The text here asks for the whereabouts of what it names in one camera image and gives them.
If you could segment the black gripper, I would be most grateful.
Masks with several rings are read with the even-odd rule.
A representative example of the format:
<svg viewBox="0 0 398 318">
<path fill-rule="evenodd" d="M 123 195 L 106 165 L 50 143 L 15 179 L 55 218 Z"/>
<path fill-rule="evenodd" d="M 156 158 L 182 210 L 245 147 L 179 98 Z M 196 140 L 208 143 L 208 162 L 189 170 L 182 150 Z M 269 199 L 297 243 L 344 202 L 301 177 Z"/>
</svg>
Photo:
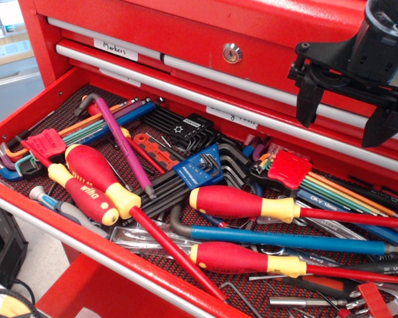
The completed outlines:
<svg viewBox="0 0 398 318">
<path fill-rule="evenodd" d="M 295 81 L 297 120 L 315 121 L 328 90 L 376 106 L 362 146 L 382 145 L 398 133 L 398 1 L 368 1 L 356 35 L 341 42 L 300 42 L 289 77 Z"/>
</svg>

